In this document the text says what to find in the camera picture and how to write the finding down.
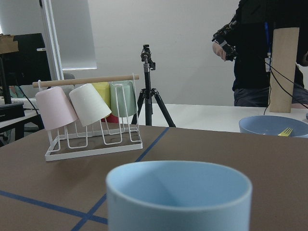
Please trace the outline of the light blue plastic cup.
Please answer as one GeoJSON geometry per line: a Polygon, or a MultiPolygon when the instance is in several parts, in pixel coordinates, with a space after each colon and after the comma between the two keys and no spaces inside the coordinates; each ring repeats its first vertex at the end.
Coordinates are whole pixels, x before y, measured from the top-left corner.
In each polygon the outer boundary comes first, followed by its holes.
{"type": "Polygon", "coordinates": [[[111,231],[247,231],[252,183],[233,168],[194,161],[124,164],[106,177],[111,231]]]}

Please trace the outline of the blue bowl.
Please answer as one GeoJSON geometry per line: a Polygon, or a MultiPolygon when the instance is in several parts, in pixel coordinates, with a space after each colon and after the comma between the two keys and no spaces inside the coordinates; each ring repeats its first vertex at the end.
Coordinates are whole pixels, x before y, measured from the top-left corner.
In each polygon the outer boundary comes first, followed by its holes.
{"type": "Polygon", "coordinates": [[[273,116],[257,115],[242,118],[239,121],[241,133],[277,136],[286,128],[292,128],[291,137],[308,137],[308,124],[296,119],[273,116]]]}

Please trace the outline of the green cup on rack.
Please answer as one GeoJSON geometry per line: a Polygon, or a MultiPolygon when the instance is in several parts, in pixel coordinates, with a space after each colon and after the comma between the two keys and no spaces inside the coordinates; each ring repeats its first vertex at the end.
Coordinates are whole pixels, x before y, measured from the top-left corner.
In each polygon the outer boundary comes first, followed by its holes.
{"type": "Polygon", "coordinates": [[[111,111],[117,117],[136,113],[135,89],[132,80],[114,81],[110,85],[111,111]]]}

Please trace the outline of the red cylinder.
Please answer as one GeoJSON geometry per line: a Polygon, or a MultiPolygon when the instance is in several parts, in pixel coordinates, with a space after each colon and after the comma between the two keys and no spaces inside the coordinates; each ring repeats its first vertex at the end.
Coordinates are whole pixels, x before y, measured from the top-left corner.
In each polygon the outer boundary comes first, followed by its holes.
{"type": "Polygon", "coordinates": [[[119,123],[118,117],[116,117],[113,114],[110,114],[107,118],[101,119],[102,122],[108,122],[108,123],[119,123]]]}

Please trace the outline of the yellow cup on rack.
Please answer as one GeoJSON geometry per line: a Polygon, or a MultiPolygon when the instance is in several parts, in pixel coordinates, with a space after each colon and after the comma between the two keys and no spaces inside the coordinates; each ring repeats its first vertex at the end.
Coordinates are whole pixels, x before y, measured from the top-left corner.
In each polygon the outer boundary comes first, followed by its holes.
{"type": "Polygon", "coordinates": [[[92,83],[93,87],[100,94],[105,103],[110,107],[110,84],[108,82],[92,83]]]}

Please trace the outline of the white cup on rack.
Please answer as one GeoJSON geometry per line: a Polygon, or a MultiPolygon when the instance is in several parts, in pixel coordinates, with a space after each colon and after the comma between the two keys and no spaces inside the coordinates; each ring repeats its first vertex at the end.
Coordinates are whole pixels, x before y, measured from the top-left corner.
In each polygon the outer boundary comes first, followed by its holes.
{"type": "Polygon", "coordinates": [[[112,112],[90,83],[75,88],[69,97],[83,127],[108,117],[112,112]]]}

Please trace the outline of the pink cup on rack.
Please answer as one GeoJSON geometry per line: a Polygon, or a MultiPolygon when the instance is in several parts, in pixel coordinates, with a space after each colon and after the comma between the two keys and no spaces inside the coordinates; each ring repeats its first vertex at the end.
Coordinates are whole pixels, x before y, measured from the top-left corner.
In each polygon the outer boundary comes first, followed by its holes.
{"type": "Polygon", "coordinates": [[[74,108],[61,87],[40,91],[35,97],[46,130],[66,126],[78,119],[74,108]]]}

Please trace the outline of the standing person in black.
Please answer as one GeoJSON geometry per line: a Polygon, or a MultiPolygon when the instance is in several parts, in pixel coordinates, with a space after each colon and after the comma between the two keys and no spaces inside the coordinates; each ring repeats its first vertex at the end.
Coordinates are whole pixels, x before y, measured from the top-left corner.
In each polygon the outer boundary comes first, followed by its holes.
{"type": "MultiPolygon", "coordinates": [[[[284,9],[300,19],[296,66],[308,65],[308,2],[285,0],[284,9]]],[[[273,23],[239,24],[225,36],[235,48],[234,106],[266,107],[270,76],[266,72],[267,52],[271,50],[273,23]]]]}

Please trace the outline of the black monitor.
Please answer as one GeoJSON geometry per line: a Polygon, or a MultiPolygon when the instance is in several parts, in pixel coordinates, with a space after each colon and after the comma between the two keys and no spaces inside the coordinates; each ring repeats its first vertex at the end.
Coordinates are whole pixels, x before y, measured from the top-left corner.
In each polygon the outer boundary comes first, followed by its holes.
{"type": "Polygon", "coordinates": [[[51,80],[41,33],[0,36],[0,86],[4,102],[11,103],[9,86],[31,85],[51,80]]]}

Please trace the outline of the yellow plastic fork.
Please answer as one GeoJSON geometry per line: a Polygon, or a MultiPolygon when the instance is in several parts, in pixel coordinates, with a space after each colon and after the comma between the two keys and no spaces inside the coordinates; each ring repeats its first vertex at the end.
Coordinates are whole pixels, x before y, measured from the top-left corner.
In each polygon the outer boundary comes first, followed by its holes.
{"type": "Polygon", "coordinates": [[[278,136],[289,137],[292,134],[292,131],[293,131],[292,128],[286,128],[282,132],[280,132],[278,136]]]}

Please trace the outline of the wooden upright board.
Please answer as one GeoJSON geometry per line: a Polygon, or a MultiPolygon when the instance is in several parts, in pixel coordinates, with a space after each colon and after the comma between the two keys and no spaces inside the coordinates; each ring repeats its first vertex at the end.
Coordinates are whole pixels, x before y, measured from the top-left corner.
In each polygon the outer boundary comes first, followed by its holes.
{"type": "Polygon", "coordinates": [[[279,28],[273,31],[270,112],[291,112],[298,37],[298,27],[279,28]]]}

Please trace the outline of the aluminium frame post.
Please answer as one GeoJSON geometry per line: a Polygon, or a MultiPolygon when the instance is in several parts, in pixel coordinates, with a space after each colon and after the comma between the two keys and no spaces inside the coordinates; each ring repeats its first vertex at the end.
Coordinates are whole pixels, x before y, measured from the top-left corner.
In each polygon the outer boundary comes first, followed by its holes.
{"type": "Polygon", "coordinates": [[[44,41],[52,80],[64,80],[60,49],[50,0],[39,1],[44,26],[44,41]]]}

